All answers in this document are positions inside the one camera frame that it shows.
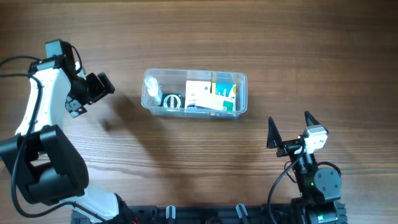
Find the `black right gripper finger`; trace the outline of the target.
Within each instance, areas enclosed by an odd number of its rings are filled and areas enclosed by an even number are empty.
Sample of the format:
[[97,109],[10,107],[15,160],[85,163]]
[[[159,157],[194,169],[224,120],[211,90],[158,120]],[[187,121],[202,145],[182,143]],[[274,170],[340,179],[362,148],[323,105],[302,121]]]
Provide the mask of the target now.
[[305,121],[307,126],[316,126],[319,125],[320,123],[313,117],[313,115],[309,111],[304,112],[305,115]]
[[267,148],[277,148],[282,144],[282,138],[271,116],[268,119],[268,124]]

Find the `small clear white bottle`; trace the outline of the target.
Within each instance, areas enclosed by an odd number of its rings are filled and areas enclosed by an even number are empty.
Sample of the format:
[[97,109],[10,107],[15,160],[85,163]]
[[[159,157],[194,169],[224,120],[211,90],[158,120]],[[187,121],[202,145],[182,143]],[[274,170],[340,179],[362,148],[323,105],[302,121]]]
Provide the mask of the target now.
[[157,82],[157,79],[153,76],[147,76],[144,79],[145,86],[147,87],[148,94],[152,97],[156,106],[160,106],[162,103],[162,90]]

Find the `blue VapoDrops lozenge box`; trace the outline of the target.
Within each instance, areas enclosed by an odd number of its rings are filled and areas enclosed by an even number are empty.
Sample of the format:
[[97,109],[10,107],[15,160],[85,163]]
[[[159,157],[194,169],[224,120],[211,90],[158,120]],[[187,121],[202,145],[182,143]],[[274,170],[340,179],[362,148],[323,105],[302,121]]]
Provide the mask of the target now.
[[215,83],[211,84],[211,93],[228,98],[236,97],[236,84],[232,83]]

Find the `white green medicine box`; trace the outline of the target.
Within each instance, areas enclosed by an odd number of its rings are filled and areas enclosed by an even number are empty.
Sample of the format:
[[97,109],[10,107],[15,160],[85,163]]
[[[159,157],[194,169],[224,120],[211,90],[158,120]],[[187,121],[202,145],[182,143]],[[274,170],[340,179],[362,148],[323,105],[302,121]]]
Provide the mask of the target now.
[[202,108],[208,108],[218,111],[234,111],[235,98],[214,95],[211,93],[204,93],[197,96],[195,105]]

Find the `green Zam-Buk ointment box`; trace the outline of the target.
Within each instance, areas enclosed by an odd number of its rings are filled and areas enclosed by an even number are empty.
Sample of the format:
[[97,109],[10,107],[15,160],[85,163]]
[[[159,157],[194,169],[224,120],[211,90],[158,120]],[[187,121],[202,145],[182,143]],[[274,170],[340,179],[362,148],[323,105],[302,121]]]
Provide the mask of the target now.
[[166,109],[182,108],[183,96],[179,93],[167,93],[162,97],[161,106]]

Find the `white Hansaplast plaster box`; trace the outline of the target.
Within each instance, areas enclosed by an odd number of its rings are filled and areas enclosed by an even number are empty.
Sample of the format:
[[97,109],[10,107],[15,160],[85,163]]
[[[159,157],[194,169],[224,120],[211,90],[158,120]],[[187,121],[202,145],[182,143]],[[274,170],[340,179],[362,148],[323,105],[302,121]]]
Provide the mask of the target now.
[[210,93],[211,82],[207,81],[186,81],[185,109],[194,108],[197,96],[202,93]]

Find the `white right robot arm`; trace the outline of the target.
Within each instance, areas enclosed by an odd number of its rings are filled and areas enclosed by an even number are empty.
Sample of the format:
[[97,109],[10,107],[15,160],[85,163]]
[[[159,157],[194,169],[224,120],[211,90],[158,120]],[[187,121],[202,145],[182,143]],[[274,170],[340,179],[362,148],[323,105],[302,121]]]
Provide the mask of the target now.
[[314,156],[315,151],[324,148],[328,130],[309,111],[304,115],[307,126],[303,134],[289,141],[282,140],[274,120],[269,118],[267,147],[276,148],[277,157],[290,158],[290,165],[284,168],[269,191],[269,221],[280,222],[275,217],[271,198],[277,184],[292,170],[300,192],[300,197],[290,203],[289,214],[294,223],[346,223],[345,205],[338,202],[341,198],[341,170],[331,162],[317,162]]

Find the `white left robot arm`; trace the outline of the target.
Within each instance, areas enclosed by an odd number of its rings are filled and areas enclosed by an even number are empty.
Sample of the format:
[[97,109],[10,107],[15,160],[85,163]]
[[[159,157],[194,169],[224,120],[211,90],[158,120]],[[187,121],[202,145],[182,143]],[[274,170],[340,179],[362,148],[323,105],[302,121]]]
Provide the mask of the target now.
[[86,73],[74,46],[62,40],[45,45],[46,58],[33,58],[25,76],[30,96],[14,137],[1,142],[1,159],[11,174],[11,198],[42,203],[48,212],[68,206],[90,223],[133,223],[135,216],[120,196],[90,182],[88,168],[63,132],[66,114],[77,117],[86,105],[115,89],[105,73]]

